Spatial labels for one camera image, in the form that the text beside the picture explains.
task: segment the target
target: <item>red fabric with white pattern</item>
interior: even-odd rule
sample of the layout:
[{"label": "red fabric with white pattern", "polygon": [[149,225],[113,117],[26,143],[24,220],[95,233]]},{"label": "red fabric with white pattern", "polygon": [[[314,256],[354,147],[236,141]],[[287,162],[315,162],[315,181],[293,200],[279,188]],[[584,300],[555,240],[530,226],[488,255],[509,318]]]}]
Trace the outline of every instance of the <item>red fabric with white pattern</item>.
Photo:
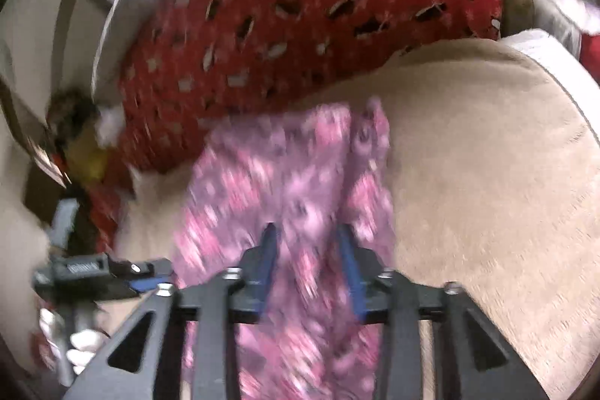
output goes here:
[{"label": "red fabric with white pattern", "polygon": [[195,159],[211,120],[274,111],[440,39],[498,37],[501,0],[164,0],[124,61],[120,146],[140,169]]}]

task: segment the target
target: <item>bolt head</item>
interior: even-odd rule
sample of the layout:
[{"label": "bolt head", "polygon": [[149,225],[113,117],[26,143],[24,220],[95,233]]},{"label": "bolt head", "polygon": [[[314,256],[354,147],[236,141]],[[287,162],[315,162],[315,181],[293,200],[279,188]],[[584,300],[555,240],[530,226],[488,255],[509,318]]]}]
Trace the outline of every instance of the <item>bolt head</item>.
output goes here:
[{"label": "bolt head", "polygon": [[444,293],[446,295],[458,295],[464,291],[463,285],[458,282],[448,282],[444,286]]},{"label": "bolt head", "polygon": [[175,293],[175,285],[173,283],[159,283],[156,294],[159,297],[170,297]]},{"label": "bolt head", "polygon": [[384,268],[383,272],[379,273],[379,275],[377,275],[377,277],[381,278],[382,280],[391,280],[392,276],[394,276],[393,268]]},{"label": "bolt head", "polygon": [[224,280],[239,280],[242,277],[242,268],[227,268],[223,275]]}]

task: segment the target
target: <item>pink patterned cloth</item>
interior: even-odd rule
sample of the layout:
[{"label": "pink patterned cloth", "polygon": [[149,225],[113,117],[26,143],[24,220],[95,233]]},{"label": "pink patterned cloth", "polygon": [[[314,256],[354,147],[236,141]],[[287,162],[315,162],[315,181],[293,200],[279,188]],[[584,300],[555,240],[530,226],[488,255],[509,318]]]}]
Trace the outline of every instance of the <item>pink patterned cloth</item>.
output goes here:
[{"label": "pink patterned cloth", "polygon": [[362,246],[391,264],[392,204],[381,176],[389,124],[379,101],[360,115],[335,104],[240,118],[206,143],[176,236],[178,285],[206,282],[236,264],[268,222],[280,230],[265,315],[238,331],[242,398],[370,399],[380,329],[353,316],[334,230],[351,224]]}]

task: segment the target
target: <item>wall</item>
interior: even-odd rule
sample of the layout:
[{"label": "wall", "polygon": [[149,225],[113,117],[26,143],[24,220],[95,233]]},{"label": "wall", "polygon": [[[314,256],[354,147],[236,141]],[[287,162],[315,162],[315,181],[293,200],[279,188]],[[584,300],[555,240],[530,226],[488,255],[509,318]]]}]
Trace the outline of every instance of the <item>wall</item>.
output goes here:
[{"label": "wall", "polygon": [[[38,121],[52,93],[51,60],[61,0],[9,0],[0,13],[0,73]],[[60,86],[89,91],[106,14],[76,0]],[[29,333],[37,327],[31,270],[46,259],[47,240],[21,203],[29,157],[13,143],[0,112],[0,333],[17,362],[32,368]]]},{"label": "wall", "polygon": [[0,116],[0,334],[17,362],[32,369],[29,332],[37,327],[31,270],[46,258],[47,239],[21,203],[29,165]]}]

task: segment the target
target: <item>finger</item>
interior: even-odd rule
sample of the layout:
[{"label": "finger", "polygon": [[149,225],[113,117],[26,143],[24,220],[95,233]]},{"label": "finger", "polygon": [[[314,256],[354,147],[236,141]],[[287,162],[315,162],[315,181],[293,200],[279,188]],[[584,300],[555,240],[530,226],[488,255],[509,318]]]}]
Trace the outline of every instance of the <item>finger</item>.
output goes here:
[{"label": "finger", "polygon": [[76,349],[67,351],[67,359],[73,363],[73,366],[88,366],[94,356],[95,353],[89,351],[77,351]]},{"label": "finger", "polygon": [[48,340],[52,340],[52,327],[54,323],[54,314],[48,309],[40,309],[40,329]]},{"label": "finger", "polygon": [[52,351],[52,354],[54,354],[54,357],[55,358],[61,357],[61,350],[59,350],[59,348],[56,347],[56,344],[54,344],[53,342],[49,342],[48,344],[50,344],[50,351]]},{"label": "finger", "polygon": [[97,330],[86,329],[72,334],[71,344],[79,351],[96,353],[102,347],[104,342],[106,342],[107,338],[108,337],[105,334]]}]

